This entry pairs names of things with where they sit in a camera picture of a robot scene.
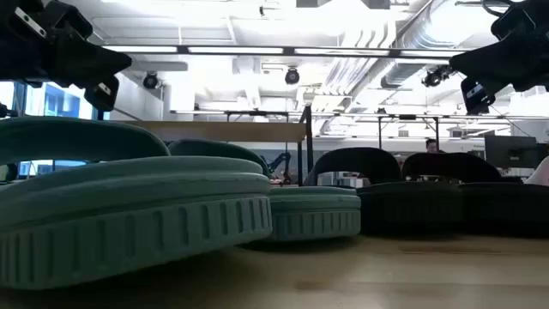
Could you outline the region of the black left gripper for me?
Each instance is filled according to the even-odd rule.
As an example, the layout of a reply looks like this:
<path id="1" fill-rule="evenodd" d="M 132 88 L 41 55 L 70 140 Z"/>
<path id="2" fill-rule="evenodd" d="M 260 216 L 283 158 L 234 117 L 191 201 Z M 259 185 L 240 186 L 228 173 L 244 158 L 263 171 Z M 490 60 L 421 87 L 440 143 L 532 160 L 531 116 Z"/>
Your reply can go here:
<path id="1" fill-rule="evenodd" d="M 0 0 L 0 81 L 39 81 L 43 62 L 61 33 L 75 30 L 88 38 L 93 28 L 77 7 L 60 0 Z M 59 77 L 80 88 L 98 84 L 129 68 L 132 59 L 85 40 L 59 47 Z"/>

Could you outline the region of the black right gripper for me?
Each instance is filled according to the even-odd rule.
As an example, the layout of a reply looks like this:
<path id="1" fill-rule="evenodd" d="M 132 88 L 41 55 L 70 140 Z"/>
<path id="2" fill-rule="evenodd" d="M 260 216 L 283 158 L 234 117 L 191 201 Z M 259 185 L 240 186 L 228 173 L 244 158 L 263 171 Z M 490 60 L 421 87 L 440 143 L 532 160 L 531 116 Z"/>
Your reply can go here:
<path id="1" fill-rule="evenodd" d="M 509 84 L 549 90 L 549 0 L 495 1 L 508 6 L 491 26 L 498 43 L 455 55 L 449 65 L 489 93 Z"/>

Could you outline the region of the black foam slide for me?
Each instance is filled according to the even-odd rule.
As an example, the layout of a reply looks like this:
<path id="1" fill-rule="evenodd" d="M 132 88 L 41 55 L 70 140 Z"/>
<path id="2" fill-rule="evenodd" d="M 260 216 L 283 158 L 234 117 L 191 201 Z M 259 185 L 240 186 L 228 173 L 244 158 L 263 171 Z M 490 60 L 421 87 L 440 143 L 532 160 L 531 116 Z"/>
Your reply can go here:
<path id="1" fill-rule="evenodd" d="M 549 239 L 549 186 L 507 179 L 490 163 L 467 153 L 412 154 L 401 173 L 458 180 L 464 231 Z"/>
<path id="2" fill-rule="evenodd" d="M 357 188 L 362 234 L 447 233 L 464 220 L 462 195 L 455 185 L 406 181 L 395 157 L 379 148 L 338 148 L 322 155 L 304 184 L 318 185 L 323 173 L 351 172 L 370 184 Z"/>

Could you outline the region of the teal foam slide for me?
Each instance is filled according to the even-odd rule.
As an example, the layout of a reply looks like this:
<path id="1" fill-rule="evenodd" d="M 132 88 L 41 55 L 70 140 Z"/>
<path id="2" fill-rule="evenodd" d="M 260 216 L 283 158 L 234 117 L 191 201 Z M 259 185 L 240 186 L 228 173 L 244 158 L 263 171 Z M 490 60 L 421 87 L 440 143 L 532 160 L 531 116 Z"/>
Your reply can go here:
<path id="1" fill-rule="evenodd" d="M 252 161 L 270 170 L 253 151 L 226 142 L 183 139 L 171 142 L 173 155 L 219 156 Z M 328 186 L 273 187 L 268 194 L 273 231 L 270 242 L 296 242 L 350 237 L 361 229 L 361 201 L 356 191 Z"/>
<path id="2" fill-rule="evenodd" d="M 252 161 L 176 156 L 142 128 L 0 120 L 0 165 L 71 167 L 0 185 L 0 287 L 63 288 L 264 239 L 270 185 Z"/>

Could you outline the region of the large glass window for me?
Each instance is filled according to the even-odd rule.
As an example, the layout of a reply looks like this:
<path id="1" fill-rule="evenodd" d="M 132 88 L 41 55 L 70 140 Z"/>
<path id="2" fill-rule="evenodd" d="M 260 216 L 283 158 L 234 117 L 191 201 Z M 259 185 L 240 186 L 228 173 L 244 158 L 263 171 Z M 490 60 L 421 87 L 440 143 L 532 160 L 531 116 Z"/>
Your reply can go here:
<path id="1" fill-rule="evenodd" d="M 84 90 L 76 86 L 61 88 L 54 82 L 32 88 L 19 82 L 0 82 L 0 103 L 9 110 L 30 116 L 52 116 L 82 119 L 102 118 L 84 98 Z M 36 160 L 15 164 L 18 178 L 56 172 L 62 169 L 87 165 L 86 161 Z"/>

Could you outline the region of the overhead light bar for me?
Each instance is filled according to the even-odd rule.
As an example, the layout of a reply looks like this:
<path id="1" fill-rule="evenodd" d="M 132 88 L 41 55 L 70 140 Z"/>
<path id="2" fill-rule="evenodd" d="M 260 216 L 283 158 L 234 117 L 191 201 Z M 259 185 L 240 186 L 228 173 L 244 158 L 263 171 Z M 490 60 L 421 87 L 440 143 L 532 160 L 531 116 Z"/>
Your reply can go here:
<path id="1" fill-rule="evenodd" d="M 104 45 L 104 48 L 132 55 L 194 56 L 280 56 L 313 58 L 411 58 L 450 59 L 462 49 L 345 48 L 267 45 Z"/>

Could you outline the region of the black monitor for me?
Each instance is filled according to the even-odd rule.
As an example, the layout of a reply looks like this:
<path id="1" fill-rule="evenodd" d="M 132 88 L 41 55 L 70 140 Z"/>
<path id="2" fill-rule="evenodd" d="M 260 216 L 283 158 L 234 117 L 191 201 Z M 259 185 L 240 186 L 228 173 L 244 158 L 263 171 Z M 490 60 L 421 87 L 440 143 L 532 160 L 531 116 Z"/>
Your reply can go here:
<path id="1" fill-rule="evenodd" d="M 485 136 L 486 160 L 501 168 L 536 168 L 537 141 L 528 136 Z"/>

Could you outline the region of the silver ventilation duct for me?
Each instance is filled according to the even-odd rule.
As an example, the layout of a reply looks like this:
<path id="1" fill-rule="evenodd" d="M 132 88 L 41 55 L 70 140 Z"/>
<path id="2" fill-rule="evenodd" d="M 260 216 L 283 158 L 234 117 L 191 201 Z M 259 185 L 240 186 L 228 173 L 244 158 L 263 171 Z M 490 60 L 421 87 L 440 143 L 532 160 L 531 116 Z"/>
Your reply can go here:
<path id="1" fill-rule="evenodd" d="M 426 8 L 397 36 L 395 47 L 401 49 L 450 49 L 465 40 L 470 32 L 460 29 L 462 7 L 458 0 L 430 0 Z M 404 64 L 400 59 L 385 62 L 390 70 L 382 77 L 382 88 L 398 88 L 421 70 L 423 64 Z"/>

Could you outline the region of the black metal workstation frame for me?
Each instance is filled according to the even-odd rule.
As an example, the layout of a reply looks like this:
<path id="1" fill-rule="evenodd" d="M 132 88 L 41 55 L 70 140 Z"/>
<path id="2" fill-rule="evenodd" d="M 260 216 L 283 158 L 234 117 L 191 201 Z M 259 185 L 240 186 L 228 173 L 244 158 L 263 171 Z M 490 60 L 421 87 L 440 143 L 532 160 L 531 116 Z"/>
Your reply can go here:
<path id="1" fill-rule="evenodd" d="M 378 140 L 378 147 L 383 147 L 383 126 L 382 123 L 384 120 L 386 120 L 388 123 L 392 120 L 403 120 L 403 121 L 415 121 L 415 120 L 421 120 L 424 122 L 427 126 L 429 126 L 434 132 L 435 132 L 435 140 L 436 140 L 436 147 L 437 151 L 440 150 L 440 135 L 439 135 L 439 125 L 440 125 L 440 116 L 433 116 L 433 115 L 417 115 L 417 114 L 378 114 L 377 115 L 377 140 Z"/>

